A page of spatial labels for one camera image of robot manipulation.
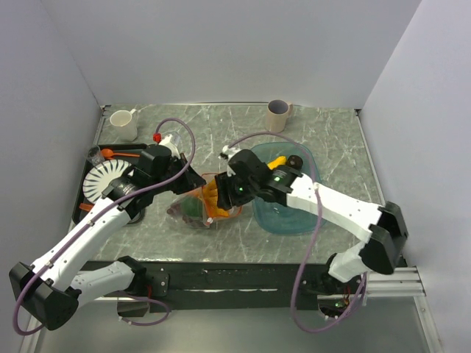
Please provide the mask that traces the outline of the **orange ginger root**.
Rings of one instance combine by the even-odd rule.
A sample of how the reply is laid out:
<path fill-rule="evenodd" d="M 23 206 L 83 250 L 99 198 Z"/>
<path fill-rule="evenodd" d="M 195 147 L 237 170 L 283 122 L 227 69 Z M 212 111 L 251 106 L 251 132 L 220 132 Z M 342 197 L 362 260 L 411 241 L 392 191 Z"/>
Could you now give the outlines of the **orange ginger root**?
<path fill-rule="evenodd" d="M 208 184 L 206 184 L 202 189 L 202 195 L 205 202 L 211 207 L 217 207 L 218 201 L 218 190 L 216 185 L 216 180 L 212 179 Z"/>

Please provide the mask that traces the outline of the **clear zip top bag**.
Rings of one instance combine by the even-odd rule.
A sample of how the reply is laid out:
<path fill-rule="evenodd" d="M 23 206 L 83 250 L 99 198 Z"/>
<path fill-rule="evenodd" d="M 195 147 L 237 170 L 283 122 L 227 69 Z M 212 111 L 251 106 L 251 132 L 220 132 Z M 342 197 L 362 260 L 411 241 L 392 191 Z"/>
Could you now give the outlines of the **clear zip top bag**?
<path fill-rule="evenodd" d="M 203 174 L 202 177 L 206 180 L 206 184 L 208 184 L 212 179 L 215 179 L 216 173 L 206 173 Z M 205 227 L 204 228 L 195 228 L 195 229 L 209 229 L 211 228 L 214 224 L 217 224 L 219 221 L 226 221 L 231 218 L 238 217 L 241 214 L 242 207 L 232 207 L 231 210 L 231 216 L 229 218 L 213 218 L 211 215 L 211 211 L 215 207 L 209 206 L 202 195 L 202 189 L 203 187 L 197 188 L 191 192 L 184 193 L 180 195 L 179 198 L 177 198 L 175 201 L 173 201 L 170 206 L 174 204 L 181 204 L 182 200 L 186 196 L 195 196 L 198 197 L 202 203 L 203 203 L 203 214 L 202 214 L 202 222 L 204 223 Z"/>

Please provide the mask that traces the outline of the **purple grape bunch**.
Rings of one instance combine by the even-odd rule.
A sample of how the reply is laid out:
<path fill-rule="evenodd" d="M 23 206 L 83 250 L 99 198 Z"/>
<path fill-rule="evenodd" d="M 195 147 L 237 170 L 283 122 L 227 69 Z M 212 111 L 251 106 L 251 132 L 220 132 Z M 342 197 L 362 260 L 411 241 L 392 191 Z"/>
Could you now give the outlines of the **purple grape bunch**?
<path fill-rule="evenodd" d="M 202 222 L 202 217 L 201 218 L 190 218 L 188 216 L 185 216 L 181 212 L 181 204 L 174 204 L 170 206 L 169 209 L 167 209 L 166 213 L 171 216 L 172 218 L 182 221 L 184 224 L 186 224 L 189 227 L 193 228 L 204 228 L 205 225 Z"/>

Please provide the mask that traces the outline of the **yellow squash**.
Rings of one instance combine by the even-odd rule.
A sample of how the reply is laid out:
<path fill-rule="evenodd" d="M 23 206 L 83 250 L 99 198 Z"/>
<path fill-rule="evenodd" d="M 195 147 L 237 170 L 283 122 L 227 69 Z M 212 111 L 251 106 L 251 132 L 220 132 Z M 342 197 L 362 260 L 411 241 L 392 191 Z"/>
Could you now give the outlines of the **yellow squash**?
<path fill-rule="evenodd" d="M 267 166 L 270 170 L 273 170 L 273 169 L 275 169 L 276 167 L 278 167 L 280 165 L 285 165 L 286 161 L 287 161 L 286 156 L 279 156 L 276 159 L 274 159 L 273 161 L 269 162 L 267 164 Z"/>

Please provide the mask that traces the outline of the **orange tangerine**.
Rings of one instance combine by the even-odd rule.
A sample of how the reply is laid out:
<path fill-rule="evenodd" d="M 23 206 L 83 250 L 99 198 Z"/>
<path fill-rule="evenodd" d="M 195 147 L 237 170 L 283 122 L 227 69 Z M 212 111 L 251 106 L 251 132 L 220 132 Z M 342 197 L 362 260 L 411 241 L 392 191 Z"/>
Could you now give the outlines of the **orange tangerine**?
<path fill-rule="evenodd" d="M 212 209 L 211 215 L 213 218 L 229 218 L 231 216 L 231 210 L 223 210 L 215 207 Z"/>

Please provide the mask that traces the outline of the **dark purple plum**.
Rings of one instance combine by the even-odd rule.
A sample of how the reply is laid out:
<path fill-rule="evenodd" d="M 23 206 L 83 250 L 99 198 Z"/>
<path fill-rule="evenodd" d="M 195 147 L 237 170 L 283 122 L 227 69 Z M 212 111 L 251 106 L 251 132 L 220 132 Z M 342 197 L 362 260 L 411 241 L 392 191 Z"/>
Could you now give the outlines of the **dark purple plum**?
<path fill-rule="evenodd" d="M 290 155 L 286 161 L 286 165 L 295 170 L 301 171 L 304 165 L 303 159 L 298 155 Z"/>

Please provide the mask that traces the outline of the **green lime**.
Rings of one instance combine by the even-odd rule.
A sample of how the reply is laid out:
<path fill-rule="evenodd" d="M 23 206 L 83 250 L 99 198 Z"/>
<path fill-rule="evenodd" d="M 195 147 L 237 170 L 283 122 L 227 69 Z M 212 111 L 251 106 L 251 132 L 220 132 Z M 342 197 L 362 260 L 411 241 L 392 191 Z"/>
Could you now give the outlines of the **green lime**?
<path fill-rule="evenodd" d="M 201 218 L 203 214 L 203 203 L 195 196 L 186 196 L 181 202 L 181 212 L 190 218 Z"/>

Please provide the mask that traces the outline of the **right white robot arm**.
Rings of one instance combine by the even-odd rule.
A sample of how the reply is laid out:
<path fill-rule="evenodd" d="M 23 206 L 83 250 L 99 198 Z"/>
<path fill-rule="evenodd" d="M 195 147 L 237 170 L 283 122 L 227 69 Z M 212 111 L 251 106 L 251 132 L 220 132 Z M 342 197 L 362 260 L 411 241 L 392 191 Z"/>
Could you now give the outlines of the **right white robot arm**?
<path fill-rule="evenodd" d="M 306 211 L 353 234 L 358 243 L 335 254 L 322 275 L 323 287 L 338 293 L 359 274 L 390 275 L 399 263 L 408 230 L 400 207 L 363 202 L 314 182 L 289 165 L 270 168 L 248 149 L 225 146 L 227 170 L 215 178 L 217 206 L 239 207 L 255 198 Z"/>

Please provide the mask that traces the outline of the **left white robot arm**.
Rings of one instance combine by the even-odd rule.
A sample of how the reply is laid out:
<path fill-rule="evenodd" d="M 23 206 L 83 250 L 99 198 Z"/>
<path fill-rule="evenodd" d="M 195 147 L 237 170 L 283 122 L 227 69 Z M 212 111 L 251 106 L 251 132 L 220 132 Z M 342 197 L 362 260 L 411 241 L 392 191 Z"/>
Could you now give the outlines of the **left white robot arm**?
<path fill-rule="evenodd" d="M 32 264 L 17 263 L 9 272 L 16 304 L 48 330 L 63 326 L 83 305 L 122 291 L 136 297 L 146 293 L 146 268 L 124 256 L 104 268 L 81 274 L 91 255 L 106 240 L 147 208 L 156 195 L 177 195 L 205 184 L 176 147 L 155 144 L 141 152 L 110 180 L 91 211 L 52 249 Z"/>

